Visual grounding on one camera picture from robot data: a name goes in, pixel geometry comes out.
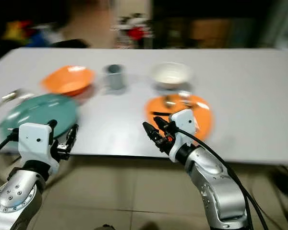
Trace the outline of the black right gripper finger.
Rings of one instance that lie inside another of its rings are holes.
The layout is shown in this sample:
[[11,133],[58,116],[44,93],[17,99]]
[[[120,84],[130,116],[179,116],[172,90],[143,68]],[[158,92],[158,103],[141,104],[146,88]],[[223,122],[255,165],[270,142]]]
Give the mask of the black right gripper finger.
[[157,125],[158,129],[163,132],[172,132],[172,122],[164,120],[161,116],[155,116],[153,121]]
[[144,130],[146,131],[146,135],[155,143],[155,145],[161,145],[164,142],[164,136],[159,133],[158,129],[155,129],[153,125],[144,121],[142,123]]

